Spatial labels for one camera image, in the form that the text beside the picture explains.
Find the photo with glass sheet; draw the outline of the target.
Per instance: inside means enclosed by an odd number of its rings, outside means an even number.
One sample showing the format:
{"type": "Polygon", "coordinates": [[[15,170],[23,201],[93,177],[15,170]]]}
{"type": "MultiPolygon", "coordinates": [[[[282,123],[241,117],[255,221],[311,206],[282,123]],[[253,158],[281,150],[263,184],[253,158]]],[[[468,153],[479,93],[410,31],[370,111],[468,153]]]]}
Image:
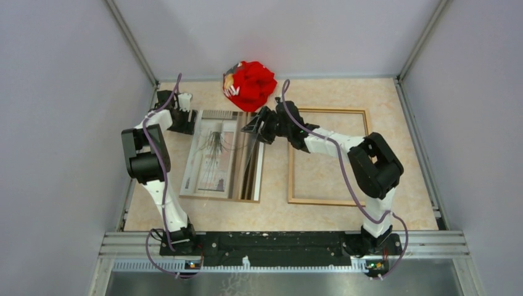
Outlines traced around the photo with glass sheet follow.
{"type": "Polygon", "coordinates": [[[258,203],[264,145],[245,127],[256,114],[203,110],[198,114],[180,196],[258,203]]]}

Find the wooden picture frame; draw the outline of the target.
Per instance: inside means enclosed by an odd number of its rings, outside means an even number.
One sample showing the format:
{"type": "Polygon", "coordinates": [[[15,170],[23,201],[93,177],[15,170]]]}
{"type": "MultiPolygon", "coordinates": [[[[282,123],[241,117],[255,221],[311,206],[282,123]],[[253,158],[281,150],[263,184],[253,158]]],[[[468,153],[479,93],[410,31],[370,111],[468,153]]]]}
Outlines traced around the wooden picture frame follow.
{"type": "MultiPolygon", "coordinates": [[[[306,123],[355,138],[354,145],[371,132],[370,112],[366,109],[304,107],[299,112],[306,123]]],[[[308,154],[288,145],[288,151],[290,204],[355,206],[335,150],[308,154]]]]}

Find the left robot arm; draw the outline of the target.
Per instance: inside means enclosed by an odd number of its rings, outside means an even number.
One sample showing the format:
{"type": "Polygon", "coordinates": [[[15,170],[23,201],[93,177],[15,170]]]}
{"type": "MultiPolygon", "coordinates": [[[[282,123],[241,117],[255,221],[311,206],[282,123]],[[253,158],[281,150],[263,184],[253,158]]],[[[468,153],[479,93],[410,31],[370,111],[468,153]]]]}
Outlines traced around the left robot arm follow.
{"type": "Polygon", "coordinates": [[[190,255],[198,245],[194,227],[172,188],[171,159],[163,136],[166,131],[194,133],[197,112],[191,101],[190,93],[161,91],[143,121],[121,132],[127,172],[150,194],[162,218],[160,252],[164,255],[190,255]]]}

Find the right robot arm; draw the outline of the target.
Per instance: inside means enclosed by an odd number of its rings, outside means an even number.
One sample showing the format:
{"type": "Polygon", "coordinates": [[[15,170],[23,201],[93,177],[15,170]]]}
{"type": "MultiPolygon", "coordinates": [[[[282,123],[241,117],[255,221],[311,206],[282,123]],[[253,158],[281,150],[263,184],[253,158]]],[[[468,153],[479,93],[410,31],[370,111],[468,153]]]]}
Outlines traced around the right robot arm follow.
{"type": "Polygon", "coordinates": [[[305,123],[292,101],[277,99],[276,109],[262,107],[243,133],[265,144],[276,137],[286,138],[296,150],[338,159],[345,185],[364,216],[361,244],[378,254],[392,233],[392,202],[404,167],[383,136],[347,136],[305,123]]]}

